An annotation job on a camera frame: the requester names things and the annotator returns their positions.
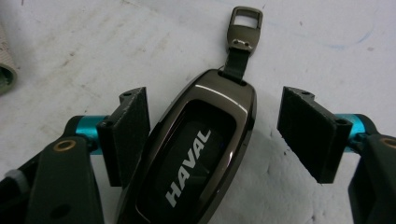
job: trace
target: black strap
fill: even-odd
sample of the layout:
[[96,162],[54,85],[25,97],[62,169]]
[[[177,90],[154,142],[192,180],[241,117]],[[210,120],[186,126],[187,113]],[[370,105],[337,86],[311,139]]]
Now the black strap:
[[230,49],[224,65],[223,76],[240,84],[248,65],[250,52],[242,49]]

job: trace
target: haval logo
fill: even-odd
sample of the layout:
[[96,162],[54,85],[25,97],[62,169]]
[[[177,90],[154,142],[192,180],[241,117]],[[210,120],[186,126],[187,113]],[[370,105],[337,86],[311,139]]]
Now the haval logo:
[[184,189],[186,180],[190,177],[189,172],[186,170],[191,170],[195,166],[195,161],[199,159],[200,156],[200,151],[204,149],[207,139],[210,136],[210,130],[207,132],[206,136],[204,136],[201,132],[198,132],[197,136],[194,139],[194,142],[192,143],[192,147],[190,148],[188,155],[189,159],[184,160],[183,163],[180,165],[180,168],[178,168],[178,185],[174,182],[171,184],[171,191],[168,191],[166,193],[166,199],[168,202],[172,205],[172,207],[176,206],[177,203],[177,197],[179,198],[182,190]]

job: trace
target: brass screw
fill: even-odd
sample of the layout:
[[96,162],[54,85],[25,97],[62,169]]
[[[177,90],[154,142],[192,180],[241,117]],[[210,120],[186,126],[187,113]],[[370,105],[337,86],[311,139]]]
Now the brass screw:
[[76,141],[74,141],[74,140],[64,140],[64,141],[59,142],[58,144],[56,144],[55,147],[53,147],[53,150],[57,151],[57,152],[63,152],[63,151],[67,151],[69,149],[72,149],[75,146],[76,146]]

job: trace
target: car key fob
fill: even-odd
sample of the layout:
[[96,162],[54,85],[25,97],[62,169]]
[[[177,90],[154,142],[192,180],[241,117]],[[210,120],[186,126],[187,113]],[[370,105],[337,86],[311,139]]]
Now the car key fob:
[[[234,25],[237,15],[257,19],[257,27]],[[118,223],[206,223],[211,218],[253,129],[256,92],[242,76],[261,24],[259,10],[233,10],[224,71],[198,76],[155,126],[121,196]]]

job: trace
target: metal key case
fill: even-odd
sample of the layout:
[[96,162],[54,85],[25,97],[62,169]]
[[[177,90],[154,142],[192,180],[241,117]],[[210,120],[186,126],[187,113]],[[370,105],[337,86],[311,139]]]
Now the metal key case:
[[255,116],[251,85],[239,85],[218,70],[198,76],[150,135],[125,196],[134,200],[122,205],[120,219],[207,222],[245,154]]

